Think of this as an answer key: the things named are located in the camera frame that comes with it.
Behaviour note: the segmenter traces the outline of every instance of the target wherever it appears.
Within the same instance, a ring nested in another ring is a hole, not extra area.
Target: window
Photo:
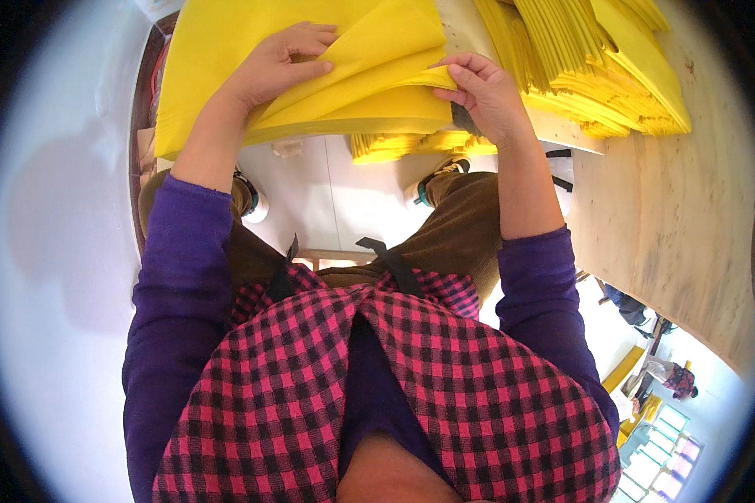
[[[648,430],[648,442],[630,457],[613,503],[672,503],[699,458],[702,446],[685,433],[690,420],[663,405]]]

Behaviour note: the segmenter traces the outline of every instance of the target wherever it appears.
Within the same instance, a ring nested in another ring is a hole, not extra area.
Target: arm
[[[158,190],[148,221],[137,313],[123,364],[127,463],[137,501],[151,500],[162,453],[193,386],[224,335],[231,280],[232,172],[246,118],[288,87],[329,72],[318,60],[335,26],[301,23],[255,47],[208,100]]]
[[[459,88],[434,93],[463,105],[497,145],[504,240],[498,253],[504,298],[496,308],[501,330],[578,382],[615,431],[617,409],[601,386],[584,339],[570,231],[517,86],[511,75],[481,55],[449,55],[440,65],[448,65]]]

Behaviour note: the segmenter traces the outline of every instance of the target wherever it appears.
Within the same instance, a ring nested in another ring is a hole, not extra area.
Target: red wire
[[[154,71],[151,72],[151,106],[154,106],[154,97],[157,95],[157,74],[159,73],[159,69],[162,66],[162,61],[165,59],[165,56],[168,54],[168,48],[171,46],[171,39],[168,39],[165,42],[165,45],[162,46],[162,50],[159,52],[159,57],[157,58],[157,62],[154,64]]]

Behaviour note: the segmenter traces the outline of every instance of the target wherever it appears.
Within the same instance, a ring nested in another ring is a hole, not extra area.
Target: person
[[[693,384],[695,380],[693,372],[685,367],[680,367],[672,361],[646,355],[646,363],[643,368],[664,387],[673,389],[672,397],[675,400],[682,400],[685,397],[696,398],[699,394],[699,390]]]
[[[604,285],[604,293],[618,308],[618,314],[624,321],[646,339],[653,339],[654,326],[657,324],[657,313],[646,307],[640,301],[626,295],[609,283]]]
[[[122,370],[137,501],[608,500],[618,417],[578,313],[570,233],[512,77],[449,55],[498,173],[446,159],[433,207],[362,267],[313,273],[243,223],[247,117],[332,70],[335,26],[264,39],[141,192],[146,233]],[[501,330],[477,320],[500,278]]]

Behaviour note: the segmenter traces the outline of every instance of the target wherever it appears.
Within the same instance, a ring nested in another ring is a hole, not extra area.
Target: purple sweater
[[[165,446],[227,328],[232,288],[224,247],[232,226],[230,200],[229,194],[171,176],[155,197],[122,374],[135,501],[151,500]],[[615,431],[617,410],[584,340],[570,231],[504,241],[498,266],[501,330],[575,379]],[[450,483],[363,318],[355,319],[349,353],[340,475],[361,438],[380,429]]]

